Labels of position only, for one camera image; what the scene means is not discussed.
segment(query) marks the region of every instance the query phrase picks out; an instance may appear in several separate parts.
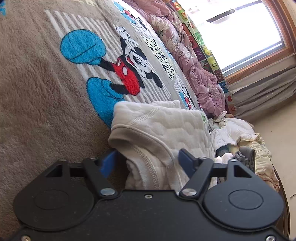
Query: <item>silver bolt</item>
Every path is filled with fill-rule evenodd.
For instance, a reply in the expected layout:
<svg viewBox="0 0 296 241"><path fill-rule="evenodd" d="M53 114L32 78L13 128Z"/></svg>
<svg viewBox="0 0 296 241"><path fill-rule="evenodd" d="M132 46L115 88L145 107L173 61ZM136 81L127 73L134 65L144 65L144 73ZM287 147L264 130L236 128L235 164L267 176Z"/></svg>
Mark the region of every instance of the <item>silver bolt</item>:
<svg viewBox="0 0 296 241"><path fill-rule="evenodd" d="M112 196L115 194L115 190L112 188L103 188L100 192L104 196Z"/></svg>
<svg viewBox="0 0 296 241"><path fill-rule="evenodd" d="M185 188L182 190L185 196L194 196L197 192L193 188Z"/></svg>
<svg viewBox="0 0 296 241"><path fill-rule="evenodd" d="M21 241L31 241L31 238L27 235L24 235L20 238Z"/></svg>
<svg viewBox="0 0 296 241"><path fill-rule="evenodd" d="M270 235L266 238L266 241L276 241L276 237Z"/></svg>
<svg viewBox="0 0 296 241"><path fill-rule="evenodd" d="M151 199L151 198L153 198L153 196L152 196L151 194L146 194L144 197L145 197L146 199Z"/></svg>

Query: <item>blue shoe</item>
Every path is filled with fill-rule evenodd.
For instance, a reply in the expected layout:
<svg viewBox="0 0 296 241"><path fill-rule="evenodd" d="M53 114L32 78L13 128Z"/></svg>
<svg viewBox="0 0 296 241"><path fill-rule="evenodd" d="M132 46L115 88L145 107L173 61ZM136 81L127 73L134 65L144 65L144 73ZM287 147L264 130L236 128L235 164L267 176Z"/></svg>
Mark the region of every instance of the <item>blue shoe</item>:
<svg viewBox="0 0 296 241"><path fill-rule="evenodd" d="M92 77L87 81L89 99L104 123L111 128L114 105L119 101L125 101L122 94L116 93L109 80Z"/></svg>

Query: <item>gray curtain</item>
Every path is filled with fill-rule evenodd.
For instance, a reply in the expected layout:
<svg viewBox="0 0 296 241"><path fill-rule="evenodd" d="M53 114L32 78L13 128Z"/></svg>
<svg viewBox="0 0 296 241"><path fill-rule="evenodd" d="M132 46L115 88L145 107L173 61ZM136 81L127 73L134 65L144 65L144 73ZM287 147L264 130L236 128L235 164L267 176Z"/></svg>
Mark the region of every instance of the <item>gray curtain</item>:
<svg viewBox="0 0 296 241"><path fill-rule="evenodd" d="M232 94L237 118L253 121L294 99L296 64Z"/></svg>

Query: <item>wooden window frame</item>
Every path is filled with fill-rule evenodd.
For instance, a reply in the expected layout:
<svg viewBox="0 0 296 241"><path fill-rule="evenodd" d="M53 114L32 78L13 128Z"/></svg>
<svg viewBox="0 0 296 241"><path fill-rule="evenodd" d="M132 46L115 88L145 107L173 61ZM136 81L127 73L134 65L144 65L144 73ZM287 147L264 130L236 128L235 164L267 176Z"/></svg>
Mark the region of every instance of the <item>wooden window frame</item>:
<svg viewBox="0 0 296 241"><path fill-rule="evenodd" d="M285 48L282 48L228 76L226 82L230 85L244 77L261 70L285 57L296 53L296 27L283 0L263 0L269 8L279 31L283 37Z"/></svg>

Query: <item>mickey mouse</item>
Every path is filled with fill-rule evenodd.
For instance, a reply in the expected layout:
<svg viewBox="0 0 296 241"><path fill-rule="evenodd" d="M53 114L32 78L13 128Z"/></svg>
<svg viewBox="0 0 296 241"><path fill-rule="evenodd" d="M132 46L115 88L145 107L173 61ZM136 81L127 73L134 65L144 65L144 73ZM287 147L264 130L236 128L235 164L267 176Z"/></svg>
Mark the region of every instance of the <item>mickey mouse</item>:
<svg viewBox="0 0 296 241"><path fill-rule="evenodd" d="M184 85L182 85L180 82L177 83L177 86L179 88L179 95L184 105L190 110L193 109L195 105L192 98L189 95L187 88Z"/></svg>
<svg viewBox="0 0 296 241"><path fill-rule="evenodd" d="M121 6L118 2L114 2L114 5L119 9L119 11L121 11L121 15L123 15L131 23L136 24L137 22L139 22L141 28L148 30L140 17L135 18L128 9Z"/></svg>
<svg viewBox="0 0 296 241"><path fill-rule="evenodd" d="M60 45L62 55L70 62L97 65L115 72L120 78L122 84L97 77L89 78L87 82L90 101L108 126L111 126L113 119L113 107L117 102L124 101L123 95L135 96L140 93L140 87L145 88L142 77L153 80L160 88L163 87L142 50L137 46L129 47L127 41L133 45L139 46L139 44L130 37L125 28L118 27L116 30L120 34L123 52L116 63L103 59L106 54L105 44L96 34L86 29L69 32Z"/></svg>

